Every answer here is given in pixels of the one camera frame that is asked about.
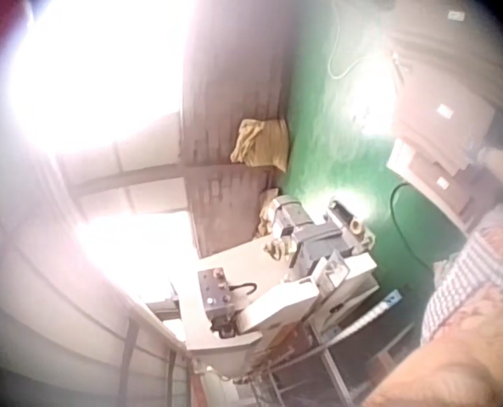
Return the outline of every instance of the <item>bright light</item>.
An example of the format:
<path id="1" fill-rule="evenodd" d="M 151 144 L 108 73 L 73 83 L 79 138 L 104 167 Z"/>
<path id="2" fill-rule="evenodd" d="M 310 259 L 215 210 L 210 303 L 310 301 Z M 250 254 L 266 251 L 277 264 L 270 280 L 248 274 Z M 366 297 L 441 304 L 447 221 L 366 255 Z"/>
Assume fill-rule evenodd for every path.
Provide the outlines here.
<path id="1" fill-rule="evenodd" d="M 15 56 L 12 103 L 39 147 L 131 136 L 181 104 L 193 0 L 53 0 Z"/>
<path id="2" fill-rule="evenodd" d="M 176 338 L 185 342 L 185 327 L 182 320 L 167 320 L 163 324 L 172 332 Z"/>
<path id="3" fill-rule="evenodd" d="M 170 277 L 198 255 L 187 212 L 98 218 L 77 230 L 87 257 L 115 284 L 146 303 L 170 297 Z"/>
<path id="4" fill-rule="evenodd" d="M 349 115 L 365 135 L 390 133 L 396 106 L 392 63 L 384 55 L 362 62 Z"/>

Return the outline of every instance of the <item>industrial machine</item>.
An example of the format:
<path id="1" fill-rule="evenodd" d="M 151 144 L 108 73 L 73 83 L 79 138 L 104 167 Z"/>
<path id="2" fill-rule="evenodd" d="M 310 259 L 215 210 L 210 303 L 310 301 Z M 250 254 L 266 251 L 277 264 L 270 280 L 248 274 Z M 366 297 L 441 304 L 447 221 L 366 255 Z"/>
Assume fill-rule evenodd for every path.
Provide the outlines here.
<path id="1" fill-rule="evenodd" d="M 337 325 L 378 289 L 375 237 L 339 201 L 316 224 L 289 196 L 268 209 L 272 234 L 198 262 L 175 282 L 187 349 L 220 375 L 248 375 L 301 321 Z"/>

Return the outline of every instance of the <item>window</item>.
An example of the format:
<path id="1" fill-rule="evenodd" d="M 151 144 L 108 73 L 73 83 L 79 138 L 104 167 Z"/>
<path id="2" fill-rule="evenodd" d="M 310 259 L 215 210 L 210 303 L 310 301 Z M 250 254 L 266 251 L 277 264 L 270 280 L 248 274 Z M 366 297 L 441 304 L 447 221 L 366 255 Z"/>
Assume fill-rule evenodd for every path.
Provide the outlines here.
<path id="1" fill-rule="evenodd" d="M 198 260 L 187 211 L 97 218 L 77 232 L 91 261 L 145 303 L 169 298 L 170 276 Z"/>
<path id="2" fill-rule="evenodd" d="M 192 0 L 53 0 L 15 55 L 24 133 L 51 152 L 129 137 L 177 111 Z"/>

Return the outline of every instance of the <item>wall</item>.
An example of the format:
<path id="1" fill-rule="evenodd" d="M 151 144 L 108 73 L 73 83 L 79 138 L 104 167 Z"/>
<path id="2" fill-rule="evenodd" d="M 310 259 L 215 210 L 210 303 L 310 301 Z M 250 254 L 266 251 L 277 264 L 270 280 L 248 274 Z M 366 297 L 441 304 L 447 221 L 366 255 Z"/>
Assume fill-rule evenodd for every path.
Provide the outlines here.
<path id="1" fill-rule="evenodd" d="M 16 4 L 5 4 L 9 15 Z M 87 260 L 56 166 L 14 123 L 7 44 L 0 41 L 0 403 L 187 405 L 185 349 Z"/>
<path id="2" fill-rule="evenodd" d="M 198 0 L 184 64 L 182 162 L 229 164 L 242 119 L 283 117 L 293 56 L 290 0 Z M 251 239 L 271 169 L 234 164 L 187 178 L 204 257 Z"/>

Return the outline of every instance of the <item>wooden beam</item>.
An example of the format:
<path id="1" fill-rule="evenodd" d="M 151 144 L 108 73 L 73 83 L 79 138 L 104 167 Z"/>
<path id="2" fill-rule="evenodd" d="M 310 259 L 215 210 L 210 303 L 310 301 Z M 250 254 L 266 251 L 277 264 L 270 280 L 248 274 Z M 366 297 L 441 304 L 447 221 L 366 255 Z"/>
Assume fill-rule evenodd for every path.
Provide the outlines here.
<path id="1" fill-rule="evenodd" d="M 76 186 L 69 186 L 72 196 L 82 197 L 93 193 L 109 191 L 129 187 L 144 182 L 169 180 L 183 176 L 184 169 L 179 164 L 158 165 L 155 167 L 143 168 L 105 176 L 96 180 L 83 182 Z"/>
<path id="2" fill-rule="evenodd" d="M 104 192 L 110 189 L 130 187 L 132 185 L 143 184 L 145 182 L 163 181 L 182 177 L 202 177 L 214 173 L 236 170 L 261 172 L 271 170 L 272 168 L 273 167 L 270 166 L 248 167 L 245 164 L 215 164 L 200 167 L 186 167 L 181 164 L 167 164 L 143 168 L 140 170 L 125 171 L 119 174 L 113 174 L 112 176 L 105 176 L 96 180 L 83 182 L 79 185 L 67 185 L 70 189 L 70 195 L 74 198 L 79 198 L 84 195 Z"/>

